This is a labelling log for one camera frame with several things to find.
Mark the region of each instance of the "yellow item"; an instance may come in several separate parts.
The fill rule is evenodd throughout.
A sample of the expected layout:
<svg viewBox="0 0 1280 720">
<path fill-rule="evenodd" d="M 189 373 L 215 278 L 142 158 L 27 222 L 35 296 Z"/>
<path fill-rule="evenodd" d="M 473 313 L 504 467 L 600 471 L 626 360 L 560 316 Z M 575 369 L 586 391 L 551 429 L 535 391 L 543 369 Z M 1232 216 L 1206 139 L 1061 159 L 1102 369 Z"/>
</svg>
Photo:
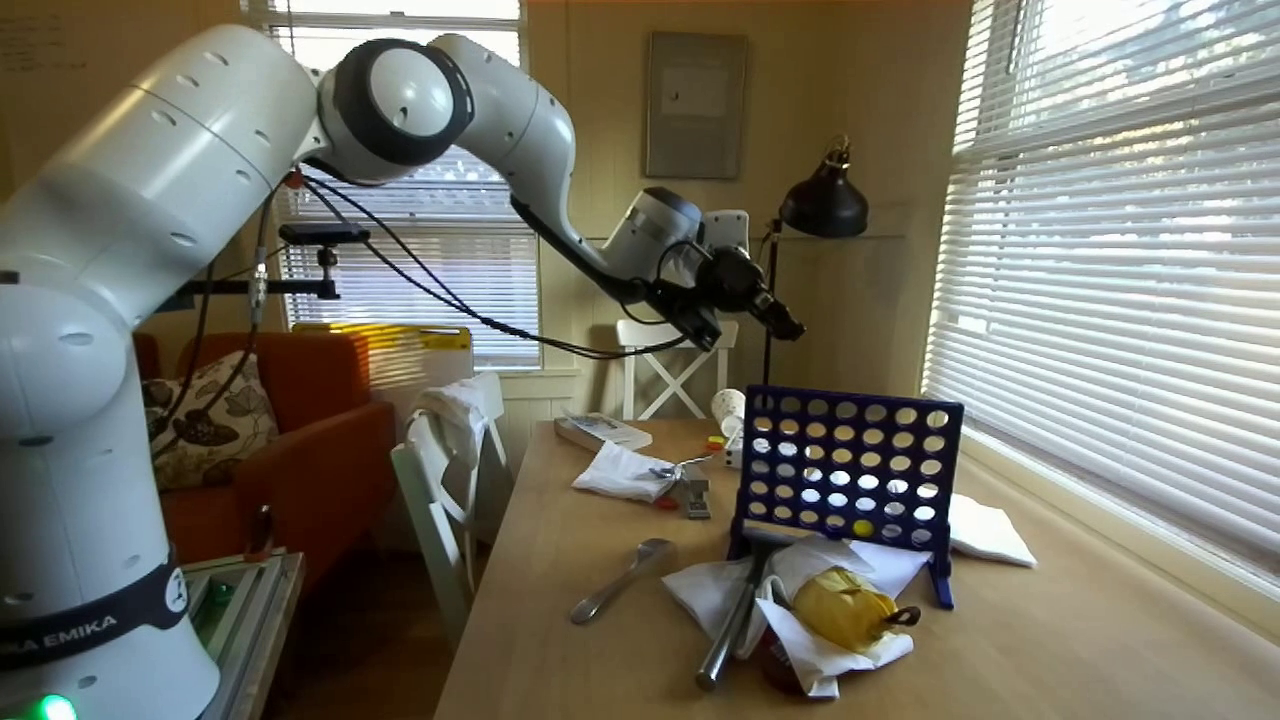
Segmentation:
<svg viewBox="0 0 1280 720">
<path fill-rule="evenodd" d="M 790 613 L 807 634 L 851 652 L 877 645 L 892 625 L 918 622 L 916 607 L 901 607 L 892 598 L 854 579 L 846 567 L 824 567 L 820 578 L 804 579 Z"/>
</svg>

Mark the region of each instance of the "white blinds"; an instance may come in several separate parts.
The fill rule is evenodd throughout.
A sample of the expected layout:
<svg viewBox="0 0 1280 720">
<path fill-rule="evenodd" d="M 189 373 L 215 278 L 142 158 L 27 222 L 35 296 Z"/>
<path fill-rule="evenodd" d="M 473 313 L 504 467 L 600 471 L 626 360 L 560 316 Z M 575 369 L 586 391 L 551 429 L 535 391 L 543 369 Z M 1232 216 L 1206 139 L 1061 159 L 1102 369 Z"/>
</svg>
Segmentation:
<svg viewBox="0 0 1280 720">
<path fill-rule="evenodd" d="M 1280 558 L 1280 3 L 974 0 L 924 384 Z"/>
<path fill-rule="evenodd" d="M 316 78 L 328 73 L 347 50 L 372 37 L 402 37 L 426 45 L 438 32 L 465 32 L 504 61 L 519 65 L 519 0 L 275 0 L 262 16 L 270 37 Z M 448 147 L 438 159 L 414 168 L 384 190 L 350 190 L 328 182 L 339 198 L 350 198 L 375 213 L 402 245 L 448 284 L 465 305 L 494 324 L 535 336 L 541 287 L 535 287 L 535 240 L 511 213 L 511 193 L 484 159 L 465 147 Z M 372 245 L 397 260 L 400 273 L 435 287 L 393 236 L 369 225 L 356 207 L 330 198 L 330 206 L 372 230 Z M 289 216 L 330 222 L 330 213 L 302 193 L 289 193 Z M 467 324 L 475 360 L 484 369 L 535 363 L 541 347 L 525 336 L 494 334 L 426 293 L 411 287 L 369 247 L 336 247 L 330 279 L 339 300 L 295 296 L 289 305 L 301 324 Z M 319 278 L 313 247 L 282 253 L 282 278 Z"/>
</svg>

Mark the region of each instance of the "black grid board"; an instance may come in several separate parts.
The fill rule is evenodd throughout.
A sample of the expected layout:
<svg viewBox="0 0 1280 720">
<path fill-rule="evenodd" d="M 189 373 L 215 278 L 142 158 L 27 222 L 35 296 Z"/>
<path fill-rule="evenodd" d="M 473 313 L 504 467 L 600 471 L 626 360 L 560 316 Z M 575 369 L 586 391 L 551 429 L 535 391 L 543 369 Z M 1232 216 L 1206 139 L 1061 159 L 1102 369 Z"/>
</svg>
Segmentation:
<svg viewBox="0 0 1280 720">
<path fill-rule="evenodd" d="M 960 425 L 948 401 L 748 389 L 730 547 L 765 523 L 931 552 L 948 607 Z"/>
</svg>

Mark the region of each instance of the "black desk lamp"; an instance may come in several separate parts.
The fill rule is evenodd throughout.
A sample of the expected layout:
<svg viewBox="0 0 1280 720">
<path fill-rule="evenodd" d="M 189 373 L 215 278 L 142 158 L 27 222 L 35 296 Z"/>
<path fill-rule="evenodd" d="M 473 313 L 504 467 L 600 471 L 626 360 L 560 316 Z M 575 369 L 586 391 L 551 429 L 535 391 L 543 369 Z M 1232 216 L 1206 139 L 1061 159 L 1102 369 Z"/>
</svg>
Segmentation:
<svg viewBox="0 0 1280 720">
<path fill-rule="evenodd" d="M 785 198 L 775 222 L 766 225 L 766 293 L 775 293 L 775 234 L 796 230 L 820 240 L 854 240 L 868 230 L 868 202 L 846 182 L 846 139 L 826 147 L 817 172 Z M 765 384 L 771 382 L 771 334 L 765 334 Z"/>
</svg>

